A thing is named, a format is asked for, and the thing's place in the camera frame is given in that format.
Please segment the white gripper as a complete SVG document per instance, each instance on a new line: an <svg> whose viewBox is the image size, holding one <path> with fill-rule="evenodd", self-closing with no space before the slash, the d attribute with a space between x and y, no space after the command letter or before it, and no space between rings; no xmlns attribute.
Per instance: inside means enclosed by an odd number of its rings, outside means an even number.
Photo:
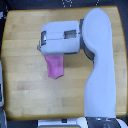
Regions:
<svg viewBox="0 0 128 128"><path fill-rule="evenodd" d="M41 39L39 40L39 44L37 45L37 50L39 50L40 52L44 51L46 40L47 40L46 31L43 31L41 32Z"/></svg>

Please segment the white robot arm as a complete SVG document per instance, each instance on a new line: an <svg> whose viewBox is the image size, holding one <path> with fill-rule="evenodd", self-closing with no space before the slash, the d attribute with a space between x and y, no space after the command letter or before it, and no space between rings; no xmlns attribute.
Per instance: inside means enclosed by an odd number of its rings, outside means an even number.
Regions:
<svg viewBox="0 0 128 128"><path fill-rule="evenodd" d="M93 61L93 70L85 83L84 116L116 117L112 29L102 9L91 9L82 23L75 20L43 25L37 49L44 56L78 54L83 49Z"/></svg>

